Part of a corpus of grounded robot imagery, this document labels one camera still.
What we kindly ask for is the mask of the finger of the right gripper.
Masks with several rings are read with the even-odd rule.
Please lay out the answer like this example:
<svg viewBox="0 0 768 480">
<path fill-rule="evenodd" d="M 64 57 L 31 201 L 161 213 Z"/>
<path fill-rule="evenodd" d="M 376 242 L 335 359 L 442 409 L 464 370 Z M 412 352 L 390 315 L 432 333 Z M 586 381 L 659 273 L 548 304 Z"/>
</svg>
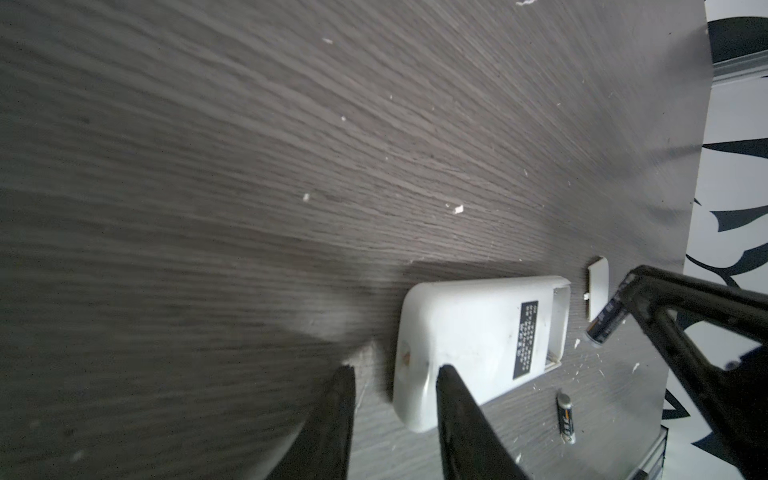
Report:
<svg viewBox="0 0 768 480">
<path fill-rule="evenodd" d="M 766 478 L 766 295 L 641 266 L 619 297 L 670 369 L 665 478 Z"/>
</svg>

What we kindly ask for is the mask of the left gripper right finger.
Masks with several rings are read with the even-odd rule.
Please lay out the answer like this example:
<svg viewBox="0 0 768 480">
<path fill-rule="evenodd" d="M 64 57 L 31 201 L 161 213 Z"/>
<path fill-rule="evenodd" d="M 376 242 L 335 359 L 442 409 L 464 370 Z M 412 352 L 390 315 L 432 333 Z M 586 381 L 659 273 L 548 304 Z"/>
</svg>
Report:
<svg viewBox="0 0 768 480">
<path fill-rule="evenodd" d="M 440 367 L 436 381 L 437 418 L 446 479 L 525 479 L 458 371 Z"/>
</svg>

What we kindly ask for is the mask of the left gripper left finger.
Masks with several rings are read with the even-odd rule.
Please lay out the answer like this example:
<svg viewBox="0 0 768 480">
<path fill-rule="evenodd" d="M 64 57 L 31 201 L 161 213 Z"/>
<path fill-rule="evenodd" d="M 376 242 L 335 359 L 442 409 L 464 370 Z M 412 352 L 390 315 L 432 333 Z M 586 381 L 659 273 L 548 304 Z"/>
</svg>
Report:
<svg viewBox="0 0 768 480">
<path fill-rule="evenodd" d="M 355 370 L 342 365 L 267 479 L 346 479 L 355 407 Z"/>
</svg>

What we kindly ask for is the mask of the black AAA battery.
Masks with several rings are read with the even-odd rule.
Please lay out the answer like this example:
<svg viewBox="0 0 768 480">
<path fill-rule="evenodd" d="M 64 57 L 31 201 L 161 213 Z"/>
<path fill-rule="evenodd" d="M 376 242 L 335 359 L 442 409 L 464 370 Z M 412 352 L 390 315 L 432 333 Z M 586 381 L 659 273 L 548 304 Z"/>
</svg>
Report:
<svg viewBox="0 0 768 480">
<path fill-rule="evenodd" d="M 620 294 L 614 294 L 597 317 L 589 324 L 586 330 L 586 337 L 594 345 L 598 347 L 603 346 L 628 315 L 629 311 L 623 303 Z"/>
<path fill-rule="evenodd" d="M 573 420 L 573 402 L 566 393 L 559 391 L 556 395 L 556 405 L 561 437 L 565 443 L 574 444 L 576 434 Z"/>
</svg>

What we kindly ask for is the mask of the white red remote control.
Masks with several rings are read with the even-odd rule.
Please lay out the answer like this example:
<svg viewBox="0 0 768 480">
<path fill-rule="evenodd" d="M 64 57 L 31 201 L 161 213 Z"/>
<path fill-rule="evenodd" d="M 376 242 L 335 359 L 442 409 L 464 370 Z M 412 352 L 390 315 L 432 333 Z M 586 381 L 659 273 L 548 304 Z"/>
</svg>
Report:
<svg viewBox="0 0 768 480">
<path fill-rule="evenodd" d="M 420 283 L 404 298 L 393 408 L 405 427 L 437 427 L 436 382 L 455 367 L 483 405 L 562 364 L 571 283 L 536 276 Z"/>
</svg>

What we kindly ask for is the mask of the white battery cover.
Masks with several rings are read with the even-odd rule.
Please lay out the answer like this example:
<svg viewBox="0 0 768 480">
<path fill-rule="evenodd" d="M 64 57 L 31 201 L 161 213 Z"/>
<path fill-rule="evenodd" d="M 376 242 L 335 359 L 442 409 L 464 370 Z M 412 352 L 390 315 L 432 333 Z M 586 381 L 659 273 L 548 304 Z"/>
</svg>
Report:
<svg viewBox="0 0 768 480">
<path fill-rule="evenodd" d="M 588 303 L 589 320 L 597 318 L 610 298 L 609 262 L 605 257 L 588 266 L 588 291 L 585 300 Z"/>
</svg>

